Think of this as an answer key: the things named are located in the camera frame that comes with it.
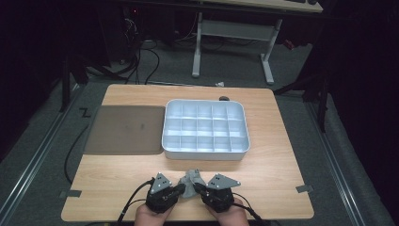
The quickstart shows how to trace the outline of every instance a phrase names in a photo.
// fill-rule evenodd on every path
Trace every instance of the light wood tabletop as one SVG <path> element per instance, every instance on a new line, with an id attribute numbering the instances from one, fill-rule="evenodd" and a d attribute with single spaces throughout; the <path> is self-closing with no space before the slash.
<path id="1" fill-rule="evenodd" d="M 227 96 L 245 110 L 250 148 L 241 161 L 172 160 L 156 155 L 83 154 L 71 190 L 80 197 L 68 197 L 65 221 L 116 221 L 133 192 L 162 172 L 177 185 L 185 172 L 199 169 L 208 182 L 221 173 L 241 183 L 232 192 L 248 199 L 263 219 L 312 218 L 307 192 L 298 193 L 304 182 L 279 108 L 270 89 L 111 85 L 103 105 L 162 105 L 173 99 L 218 100 Z M 142 188 L 134 200 L 145 199 L 150 188 Z M 124 220 L 135 220 L 133 204 Z M 168 220 L 215 220 L 204 208 L 200 196 L 180 198 Z"/>

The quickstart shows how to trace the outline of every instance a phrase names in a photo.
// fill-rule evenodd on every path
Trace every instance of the metal bracket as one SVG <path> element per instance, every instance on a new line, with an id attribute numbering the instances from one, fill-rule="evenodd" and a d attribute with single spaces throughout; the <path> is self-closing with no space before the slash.
<path id="1" fill-rule="evenodd" d="M 221 189 L 230 188 L 230 187 L 234 187 L 234 186 L 240 186 L 240 185 L 241 185 L 240 182 L 235 181 L 232 178 L 229 178 L 227 176 L 217 173 L 211 179 L 211 181 L 208 182 L 206 187 L 215 189 L 215 190 L 221 190 Z"/>
<path id="2" fill-rule="evenodd" d="M 161 191 L 167 187 L 170 187 L 171 185 L 172 182 L 168 180 L 168 178 L 166 178 L 164 174 L 158 172 L 158 174 L 155 177 L 155 181 L 153 182 L 153 185 L 151 187 L 151 194 Z"/>

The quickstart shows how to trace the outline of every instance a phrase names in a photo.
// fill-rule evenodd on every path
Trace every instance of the wire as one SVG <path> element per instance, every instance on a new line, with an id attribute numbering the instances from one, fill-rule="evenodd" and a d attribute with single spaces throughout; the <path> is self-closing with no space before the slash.
<path id="1" fill-rule="evenodd" d="M 131 206 L 133 203 L 135 203 L 135 202 L 140 202 L 140 201 L 146 201 L 145 199 L 141 199 L 141 200 L 136 200 L 136 201 L 133 201 L 133 202 L 130 202 L 129 203 L 129 206 Z"/>
<path id="2" fill-rule="evenodd" d="M 152 179 L 150 179 L 149 181 L 143 183 L 141 186 L 139 186 L 139 187 L 136 189 L 136 191 L 135 191 L 135 192 L 133 193 L 133 195 L 130 197 L 129 201 L 128 201 L 128 202 L 125 204 L 125 206 L 123 207 L 123 210 L 122 210 L 122 212 L 120 213 L 120 217 L 118 218 L 117 225 L 120 225 L 120 224 L 122 223 L 122 220 L 123 220 L 124 215 L 126 214 L 126 212 L 127 212 L 127 210 L 129 209 L 130 205 L 131 205 L 132 203 L 134 203 L 134 202 L 131 202 L 131 201 L 132 201 L 132 199 L 135 197 L 135 195 L 137 194 L 137 192 L 138 192 L 141 188 L 143 188 L 144 186 L 152 185 L 154 181 L 155 181 L 155 178 L 152 177 Z"/>
<path id="3" fill-rule="evenodd" d="M 140 48 L 138 48 L 138 57 L 135 55 L 135 60 L 136 60 L 136 65 L 133 68 L 132 72 L 127 76 L 125 84 L 128 84 L 130 81 L 130 78 L 132 75 L 135 73 L 136 70 L 138 70 L 138 64 L 140 63 Z"/>
<path id="4" fill-rule="evenodd" d="M 155 71 L 158 69 L 158 66 L 159 66 L 159 56 L 153 51 L 153 50 L 151 50 L 151 49 L 145 49 L 145 50 L 147 50 L 147 51 L 150 51 L 150 52 L 152 52 L 153 54 L 155 54 L 155 56 L 156 56 L 156 58 L 158 59 L 158 62 L 156 63 L 156 67 L 155 67 L 155 69 L 147 76 L 147 79 L 146 79 L 146 81 L 145 81 L 145 83 L 144 83 L 144 85 L 147 85 L 147 83 L 149 82 L 149 79 L 150 79 L 150 77 L 153 75 L 153 73 L 155 73 Z"/>
<path id="5" fill-rule="evenodd" d="M 181 38 L 179 40 L 189 40 L 189 39 L 192 39 L 192 38 L 197 36 L 197 35 L 193 35 L 192 37 L 188 37 L 188 36 L 190 36 L 193 33 L 194 27 L 196 26 L 196 21 L 198 19 L 198 16 L 199 16 L 199 14 L 196 13 L 196 17 L 194 18 L 194 22 L 193 22 L 193 25 L 191 26 L 190 31 L 187 33 L 186 36 L 184 36 L 184 38 Z"/>
<path id="6" fill-rule="evenodd" d="M 232 194 L 233 194 L 233 195 L 237 195 L 237 196 L 243 198 L 243 200 L 245 200 L 246 203 L 248 204 L 249 208 L 252 209 L 252 206 L 250 206 L 249 201 L 248 201 L 244 196 L 242 196 L 242 195 L 240 195 L 240 194 L 238 194 L 238 193 L 234 193 L 234 192 L 232 192 Z"/>
<path id="7" fill-rule="evenodd" d="M 238 203 L 233 203 L 232 205 L 235 205 L 235 206 L 238 206 L 238 207 L 241 207 L 241 208 L 247 210 L 255 218 L 255 220 L 257 222 L 259 222 L 263 226 L 266 225 L 266 223 L 262 220 L 262 218 L 255 213 L 255 211 L 250 206 L 249 201 L 244 196 L 242 196 L 242 195 L 240 195 L 238 193 L 234 193 L 234 192 L 232 194 L 243 198 L 246 201 L 246 203 L 248 204 L 248 207 L 246 207 L 246 206 L 244 206 L 242 204 L 238 204 Z M 281 226 L 281 224 L 278 221 L 276 221 L 276 220 L 269 220 L 269 221 L 270 222 L 275 222 L 277 225 Z"/>
<path id="8" fill-rule="evenodd" d="M 210 43 L 215 43 L 215 42 L 219 42 L 220 43 L 220 45 L 219 46 L 217 46 L 216 48 L 208 48 L 208 47 L 205 47 L 203 44 L 202 44 L 202 42 L 201 42 L 201 48 L 202 49 L 204 49 L 204 50 L 208 50 L 208 51 L 217 51 L 217 50 L 219 50 L 220 48 L 222 48 L 223 46 L 224 46 L 224 44 L 225 44 L 225 42 L 223 41 L 223 40 L 221 40 L 220 39 L 220 37 L 217 37 L 217 38 L 213 38 L 213 37 L 206 37 L 207 39 L 204 39 L 204 40 L 207 40 L 207 41 L 209 41 Z"/>
<path id="9" fill-rule="evenodd" d="M 68 175 L 68 171 L 67 171 L 67 167 L 68 167 L 68 159 L 70 158 L 71 152 L 74 148 L 74 146 L 76 145 L 77 141 L 79 140 L 79 138 L 83 135 L 83 133 L 85 133 L 85 131 L 88 129 L 88 125 L 86 125 L 86 127 L 82 130 L 82 132 L 80 132 L 80 134 L 76 137 L 75 141 L 73 142 L 72 146 L 70 147 L 70 150 L 68 151 L 67 157 L 65 158 L 65 162 L 64 162 L 64 174 L 65 177 L 67 178 L 67 181 L 72 184 L 72 180 L 71 177 Z"/>
<path id="10" fill-rule="evenodd" d="M 136 26 L 135 22 L 129 18 L 125 18 L 124 20 L 125 20 L 125 22 L 128 23 L 126 25 L 127 27 L 126 27 L 126 31 L 125 31 L 124 35 L 126 37 L 127 46 L 131 47 L 132 46 L 131 43 L 135 39 L 136 34 L 137 34 L 137 26 Z"/>
<path id="11" fill-rule="evenodd" d="M 255 44 L 255 43 L 260 42 L 260 40 L 247 40 L 247 42 L 245 42 L 245 43 L 240 43 L 240 42 L 232 41 L 232 40 L 229 40 L 229 39 L 224 39 L 224 41 L 226 43 L 229 43 L 229 44 L 240 45 L 240 46 L 247 46 L 247 45 L 250 45 L 250 44 Z"/>
<path id="12" fill-rule="evenodd" d="M 193 46 L 193 45 L 196 44 L 196 41 L 195 41 L 195 40 L 194 40 L 194 41 L 190 41 L 191 39 L 193 39 L 193 38 L 195 38 L 195 37 L 196 37 L 196 36 L 193 36 L 193 37 L 191 37 L 190 39 L 186 39 L 186 40 L 175 41 L 175 43 L 176 43 L 177 45 L 182 46 L 182 47 L 191 47 L 191 46 Z M 189 44 L 181 44 L 181 42 L 183 42 L 183 41 L 190 41 L 190 43 L 189 43 Z"/>
<path id="13" fill-rule="evenodd" d="M 138 49 L 138 61 L 137 61 L 137 67 L 136 67 L 136 85 L 140 85 L 140 78 L 138 77 L 138 65 L 140 63 L 141 59 L 141 49 Z"/>
<path id="14" fill-rule="evenodd" d="M 103 222 L 92 222 L 92 223 L 86 224 L 85 226 L 91 226 L 94 224 L 104 224 L 104 223 Z"/>

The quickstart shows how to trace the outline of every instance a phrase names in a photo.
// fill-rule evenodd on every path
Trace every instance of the tape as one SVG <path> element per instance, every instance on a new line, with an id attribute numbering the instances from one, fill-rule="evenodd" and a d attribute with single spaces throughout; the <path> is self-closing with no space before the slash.
<path id="1" fill-rule="evenodd" d="M 61 193 L 59 194 L 59 198 L 61 199 L 65 199 L 67 197 L 79 198 L 81 194 L 82 194 L 81 190 L 61 191 Z"/>
<path id="2" fill-rule="evenodd" d="M 303 185 L 303 186 L 297 186 L 296 187 L 296 191 L 298 193 L 302 193 L 302 192 L 305 192 L 305 191 L 307 191 L 308 193 L 311 193 L 311 192 L 314 191 L 314 189 L 313 189 L 313 186 Z"/>

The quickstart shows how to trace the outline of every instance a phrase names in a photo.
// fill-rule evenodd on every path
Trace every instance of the hand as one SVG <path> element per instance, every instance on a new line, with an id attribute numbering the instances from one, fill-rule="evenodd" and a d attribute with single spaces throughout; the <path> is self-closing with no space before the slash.
<path id="1" fill-rule="evenodd" d="M 137 207 L 135 226 L 162 226 L 172 212 L 174 205 L 165 213 L 154 213 L 146 204 Z"/>
<path id="2" fill-rule="evenodd" d="M 240 199 L 234 198 L 234 203 L 243 204 Z M 217 219 L 220 226 L 249 226 L 246 210 L 232 205 L 226 212 L 217 213 L 210 206 L 205 205 L 206 209 Z"/>

